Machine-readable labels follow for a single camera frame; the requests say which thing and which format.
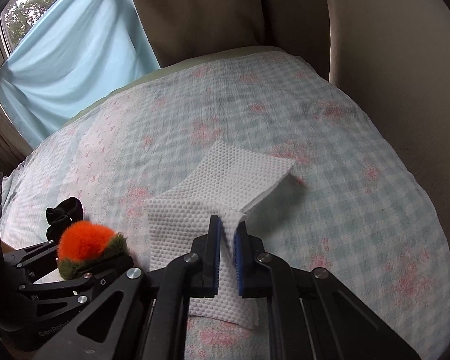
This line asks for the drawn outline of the black hair scrunchie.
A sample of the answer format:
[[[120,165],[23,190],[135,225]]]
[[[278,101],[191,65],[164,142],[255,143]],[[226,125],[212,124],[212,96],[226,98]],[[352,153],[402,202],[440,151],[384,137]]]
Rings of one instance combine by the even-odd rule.
[[[55,207],[48,207],[45,215],[49,224],[47,240],[56,244],[67,228],[84,219],[82,203],[76,197],[69,197]]]

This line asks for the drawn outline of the orange fluffy pompom keychain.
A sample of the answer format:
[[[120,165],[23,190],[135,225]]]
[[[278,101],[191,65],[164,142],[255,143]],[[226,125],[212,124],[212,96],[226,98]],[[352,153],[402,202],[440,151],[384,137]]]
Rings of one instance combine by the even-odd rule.
[[[69,226],[57,245],[57,269],[66,281],[102,268],[116,256],[130,256],[127,239],[101,224],[80,220]]]

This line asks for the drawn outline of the white embossed paper towel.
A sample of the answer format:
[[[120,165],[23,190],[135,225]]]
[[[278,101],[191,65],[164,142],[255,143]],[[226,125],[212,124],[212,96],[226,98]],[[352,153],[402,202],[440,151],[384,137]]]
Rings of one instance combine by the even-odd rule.
[[[234,236],[239,222],[269,195],[295,164],[217,141],[198,167],[181,183],[148,201],[150,264],[165,267],[188,252],[193,240],[207,233],[211,216],[222,223],[218,294],[190,304],[194,316],[254,328],[257,303],[238,294],[233,262]]]

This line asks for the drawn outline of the checkered floral bed sheet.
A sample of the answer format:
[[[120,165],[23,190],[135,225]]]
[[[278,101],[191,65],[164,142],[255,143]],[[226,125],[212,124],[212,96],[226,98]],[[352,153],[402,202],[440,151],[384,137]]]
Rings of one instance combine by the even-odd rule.
[[[422,359],[450,342],[450,249],[428,195],[368,116],[300,58],[270,51],[203,63],[108,98],[43,141],[4,179],[2,240],[45,240],[45,211],[77,197],[150,269],[148,202],[222,141],[290,158],[246,212],[249,233],[290,266],[327,268]],[[191,315],[187,359],[266,359],[258,323]]]

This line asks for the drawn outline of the green mattress cover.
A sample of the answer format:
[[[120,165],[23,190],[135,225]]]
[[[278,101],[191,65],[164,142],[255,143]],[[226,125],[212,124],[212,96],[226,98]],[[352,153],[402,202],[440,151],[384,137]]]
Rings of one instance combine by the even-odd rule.
[[[247,47],[239,47],[235,49],[228,49],[224,51],[220,51],[218,53],[212,53],[209,55],[202,55],[195,58],[188,58],[186,60],[183,60],[179,63],[175,63],[173,65],[170,65],[168,67],[160,68],[156,71],[153,71],[149,74],[146,74],[142,77],[140,77],[137,80],[134,80],[128,85],[125,85],[121,88],[117,88],[116,90],[110,92],[109,94],[105,95],[104,97],[100,98],[99,100],[95,101],[92,105],[86,107],[82,111],[80,111],[78,114],[73,116],[71,119],[67,120],[63,124],[63,128],[65,126],[71,125],[76,121],[77,119],[80,119],[81,117],[85,116],[87,113],[92,111],[93,109],[99,107],[103,102],[105,102],[108,98],[115,96],[117,94],[121,94],[122,92],[131,89],[135,86],[141,85],[143,83],[147,83],[153,80],[160,79],[162,77],[166,77],[170,74],[181,72],[186,69],[193,68],[197,65],[201,65],[203,63],[209,63],[216,60],[224,60],[224,59],[234,59],[246,55],[252,55],[256,53],[262,53],[262,52],[270,52],[270,51],[279,51],[283,52],[282,49],[275,46],[247,46]]]

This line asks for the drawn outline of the brown right curtain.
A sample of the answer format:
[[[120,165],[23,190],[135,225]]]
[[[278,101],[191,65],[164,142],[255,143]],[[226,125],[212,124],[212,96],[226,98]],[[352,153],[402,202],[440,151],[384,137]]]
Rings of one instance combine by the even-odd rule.
[[[163,67],[238,47],[279,47],[328,78],[327,0],[133,0]]]

